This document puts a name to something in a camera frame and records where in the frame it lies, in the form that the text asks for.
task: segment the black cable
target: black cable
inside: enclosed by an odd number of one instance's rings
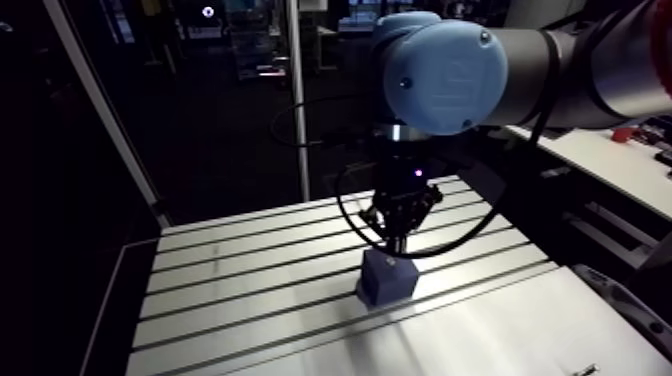
[[[268,125],[268,131],[271,134],[271,137],[273,138],[273,140],[275,140],[275,142],[277,142],[281,145],[294,147],[294,148],[308,148],[308,147],[312,147],[312,146],[320,146],[320,145],[323,144],[322,140],[308,141],[308,142],[305,142],[305,143],[296,143],[296,142],[290,142],[290,141],[287,141],[287,140],[283,140],[282,137],[280,137],[278,135],[277,130],[276,130],[276,125],[278,123],[278,120],[280,120],[280,118],[282,116],[284,116],[285,114],[287,114],[288,112],[290,112],[292,110],[295,110],[299,107],[304,107],[304,106],[309,105],[309,104],[315,104],[315,103],[326,102],[326,101],[350,99],[350,98],[358,98],[358,97],[361,97],[361,96],[362,96],[361,94],[344,94],[344,95],[335,95],[333,97],[324,97],[324,98],[312,99],[312,100],[309,100],[309,101],[296,103],[292,106],[289,106],[289,107],[281,110],[277,114],[275,114],[275,116],[273,117],[273,120],[271,120],[271,123]]]

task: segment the red object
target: red object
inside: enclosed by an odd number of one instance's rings
[[[635,128],[618,128],[614,129],[614,134],[611,135],[611,140],[619,143],[626,143],[635,133]]]
[[[672,24],[672,0],[658,0],[651,25],[651,59],[661,85],[672,98],[672,68],[668,56],[667,33]]]

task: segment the vertical post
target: vertical post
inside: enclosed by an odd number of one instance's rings
[[[297,0],[287,0],[287,30],[289,32],[290,64],[292,69],[292,89],[295,103],[302,103],[303,70],[301,68],[301,40],[299,38],[299,4]],[[296,142],[306,143],[306,116],[303,107],[294,109],[296,120]],[[299,178],[301,179],[301,199],[310,200],[310,177],[308,172],[308,150],[299,149]]]
[[[98,85],[96,76],[87,62],[84,52],[77,41],[77,37],[68,22],[63,7],[59,0],[44,0],[44,6],[47,8],[49,18],[51,18],[51,22],[54,23],[56,32],[68,53],[68,57],[70,57],[72,65],[75,67],[75,71],[77,71],[79,79],[82,81],[82,86],[84,86],[98,116],[100,116],[100,120],[103,122],[110,138],[112,138],[112,142],[121,155],[126,168],[128,168],[128,171],[131,173],[131,177],[133,177],[135,184],[140,189],[140,193],[142,193],[145,201],[154,211],[158,199],[154,193],[149,178],[145,175],[145,171],[142,168],[140,161],[136,159],[131,145],[126,140],[116,117],[112,113],[112,109],[105,100],[103,90]],[[165,214],[155,212],[154,215],[162,229],[170,227],[170,222]]]

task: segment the blue cube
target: blue cube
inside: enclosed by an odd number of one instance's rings
[[[357,296],[369,307],[379,307],[410,298],[419,275],[413,261],[367,249],[362,257]]]

